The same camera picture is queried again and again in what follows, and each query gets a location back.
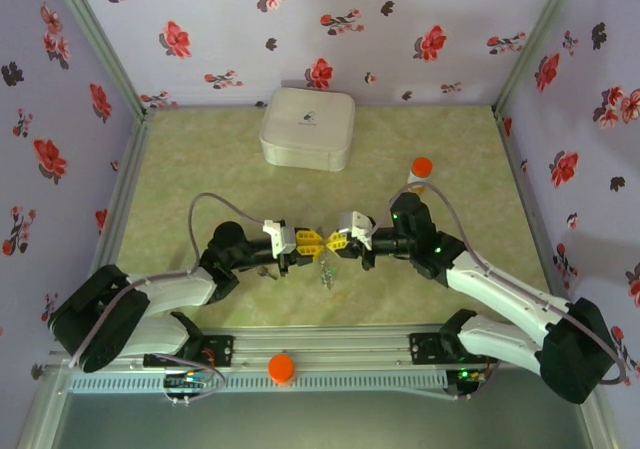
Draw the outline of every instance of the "beige tabletop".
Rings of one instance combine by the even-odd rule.
[[[269,165],[259,141],[264,110],[179,109],[156,113],[118,265],[131,273],[187,268],[194,255],[187,209],[215,192],[259,220],[333,232],[341,212],[379,218],[405,182],[412,160],[434,162],[431,182],[456,207],[475,248],[524,282],[547,291],[540,262],[489,107],[359,107],[349,164],[338,173]],[[423,194],[439,229],[457,235],[434,194]],[[218,224],[236,220],[248,238],[265,237],[214,200],[194,213],[204,248]],[[327,258],[333,288],[319,263],[291,267],[277,281],[256,270],[222,302],[184,312],[200,327],[444,322],[460,308],[497,318],[475,300],[421,278],[407,261]]]

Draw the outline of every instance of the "orange bottle cap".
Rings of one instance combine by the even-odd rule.
[[[293,379],[295,364],[288,354],[276,354],[269,361],[269,375],[278,384],[287,384]]]
[[[433,162],[426,157],[417,157],[411,166],[411,172],[418,177],[427,177],[433,170]]]

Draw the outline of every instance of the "white box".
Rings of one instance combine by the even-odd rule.
[[[355,109],[346,94],[278,89],[260,129],[265,159],[276,166],[341,171],[349,160]]]

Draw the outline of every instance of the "floral wallpaper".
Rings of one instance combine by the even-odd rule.
[[[159,94],[165,106],[265,104],[280,86],[492,104],[548,0],[87,1],[142,104],[159,107]]]
[[[600,307],[627,364],[606,394],[628,448],[640,399],[640,33],[620,14],[639,10],[639,0],[569,0],[500,114],[558,290]]]
[[[89,273],[134,117],[63,0],[0,9],[0,434],[15,447],[47,321]]]

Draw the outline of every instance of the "orange cap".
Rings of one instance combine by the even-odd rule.
[[[411,166],[411,172],[418,177],[427,177],[431,174],[432,169],[433,162],[431,162],[431,159],[427,159],[426,157],[416,157],[413,161],[413,166]]]
[[[269,375],[278,384],[287,384],[293,379],[296,366],[288,354],[276,354],[269,361]]]

